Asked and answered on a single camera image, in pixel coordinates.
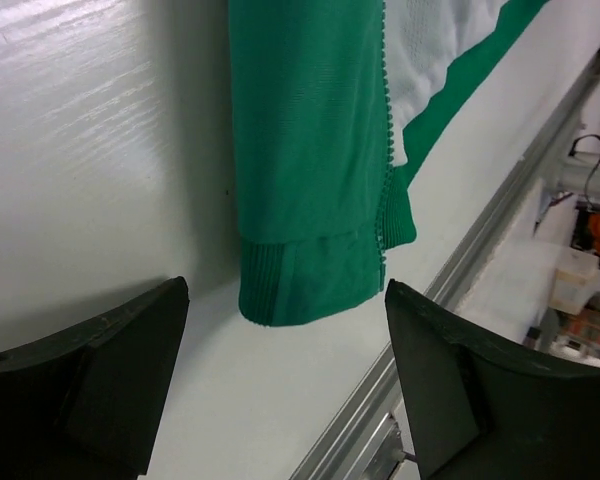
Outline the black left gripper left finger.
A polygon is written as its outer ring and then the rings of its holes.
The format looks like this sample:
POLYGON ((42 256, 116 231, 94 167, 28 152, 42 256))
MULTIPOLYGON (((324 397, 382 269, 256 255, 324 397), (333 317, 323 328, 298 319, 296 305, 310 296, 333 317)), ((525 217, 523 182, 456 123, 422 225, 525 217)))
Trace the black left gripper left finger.
POLYGON ((145 475, 188 308, 176 277, 0 352, 0 479, 145 475))

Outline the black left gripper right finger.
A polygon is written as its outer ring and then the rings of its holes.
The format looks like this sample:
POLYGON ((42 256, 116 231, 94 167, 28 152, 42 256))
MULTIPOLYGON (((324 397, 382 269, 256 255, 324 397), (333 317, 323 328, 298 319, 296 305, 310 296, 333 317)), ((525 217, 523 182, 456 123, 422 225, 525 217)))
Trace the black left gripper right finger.
POLYGON ((600 368, 528 349, 391 281, 390 338, 424 479, 600 479, 600 368))

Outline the green zip-up jacket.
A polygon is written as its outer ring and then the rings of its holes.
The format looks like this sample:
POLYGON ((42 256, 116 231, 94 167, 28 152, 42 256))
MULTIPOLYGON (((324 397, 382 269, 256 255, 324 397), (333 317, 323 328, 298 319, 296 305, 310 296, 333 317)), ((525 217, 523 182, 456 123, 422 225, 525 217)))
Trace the green zip-up jacket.
POLYGON ((408 188, 539 1, 233 1, 239 309, 268 327, 354 308, 411 243, 408 188))

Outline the aluminium table edge rail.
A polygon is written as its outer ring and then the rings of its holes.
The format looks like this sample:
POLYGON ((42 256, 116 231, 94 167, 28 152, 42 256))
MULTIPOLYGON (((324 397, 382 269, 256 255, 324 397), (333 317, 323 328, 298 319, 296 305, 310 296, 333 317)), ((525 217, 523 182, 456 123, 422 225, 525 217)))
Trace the aluminium table edge rail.
MULTIPOLYGON (((455 308, 526 196, 562 154, 600 85, 600 49, 498 188, 425 295, 455 308)), ((295 479, 392 479, 415 463, 393 350, 386 347, 293 473, 295 479)))

